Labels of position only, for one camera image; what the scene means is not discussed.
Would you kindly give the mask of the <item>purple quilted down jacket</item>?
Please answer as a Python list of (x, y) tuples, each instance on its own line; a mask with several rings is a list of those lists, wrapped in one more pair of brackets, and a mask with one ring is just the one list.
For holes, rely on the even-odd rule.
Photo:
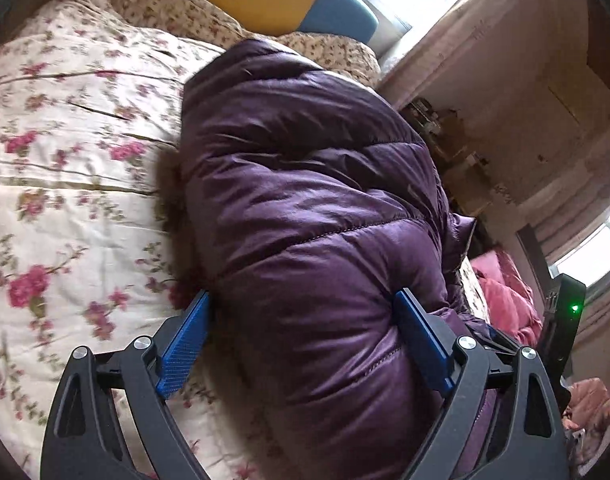
[(371, 90), (265, 40), (184, 87), (179, 148), (198, 282), (305, 479), (397, 479), (438, 397), (407, 356), (401, 289), (455, 332), (475, 222)]

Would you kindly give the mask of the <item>bright side window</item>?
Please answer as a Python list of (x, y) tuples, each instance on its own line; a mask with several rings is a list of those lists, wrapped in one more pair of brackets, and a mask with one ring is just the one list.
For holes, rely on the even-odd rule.
[(610, 214), (584, 240), (549, 266), (555, 278), (566, 274), (589, 290), (610, 278)]

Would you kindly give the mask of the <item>red crumpled blanket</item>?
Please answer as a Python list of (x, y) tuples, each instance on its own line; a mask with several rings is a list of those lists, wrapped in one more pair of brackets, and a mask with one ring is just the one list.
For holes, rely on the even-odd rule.
[(471, 261), (488, 305), (490, 324), (520, 344), (535, 348), (542, 321), (532, 289), (522, 280), (511, 256), (501, 247)]

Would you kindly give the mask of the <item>dark wooden cluttered shelf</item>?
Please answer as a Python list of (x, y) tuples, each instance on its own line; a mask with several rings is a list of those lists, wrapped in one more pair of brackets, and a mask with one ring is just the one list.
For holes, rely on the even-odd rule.
[(487, 236), (503, 243), (522, 225), (512, 200), (492, 176), (490, 161), (478, 154), (456, 110), (438, 110), (418, 96), (400, 114), (423, 138), (448, 200), (460, 214), (482, 222)]

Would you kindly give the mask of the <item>pink window curtain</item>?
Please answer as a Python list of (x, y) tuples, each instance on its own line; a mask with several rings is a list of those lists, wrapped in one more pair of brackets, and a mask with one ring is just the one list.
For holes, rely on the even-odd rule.
[[(524, 10), (528, 0), (457, 0), (426, 32), (407, 32), (384, 55), (378, 91), (402, 107), (426, 89), (457, 59), (488, 38), (510, 12)], [(539, 13), (576, 13), (587, 21), (586, 0), (544, 0)]]

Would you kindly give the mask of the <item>cream floral quilt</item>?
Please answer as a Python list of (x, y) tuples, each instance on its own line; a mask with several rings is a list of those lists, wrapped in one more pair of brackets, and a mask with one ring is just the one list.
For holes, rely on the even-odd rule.
[[(134, 27), (108, 0), (54, 0), (0, 47), (0, 440), (37, 478), (78, 344), (152, 333), (198, 282), (179, 148), (186, 83), (222, 55)], [(305, 479), (280, 447), (217, 302), (170, 402), (216, 479)]]

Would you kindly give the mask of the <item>small-floral beige pillow cover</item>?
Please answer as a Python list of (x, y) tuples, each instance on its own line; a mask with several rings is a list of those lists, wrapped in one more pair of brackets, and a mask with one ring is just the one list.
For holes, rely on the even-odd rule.
[[(247, 39), (268, 36), (245, 29), (233, 16), (208, 0), (108, 0), (128, 24), (155, 28), (171, 35), (204, 41), (227, 50)], [(378, 60), (362, 42), (320, 32), (289, 32), (271, 36), (326, 70), (342, 74), (374, 88), (381, 76)]]

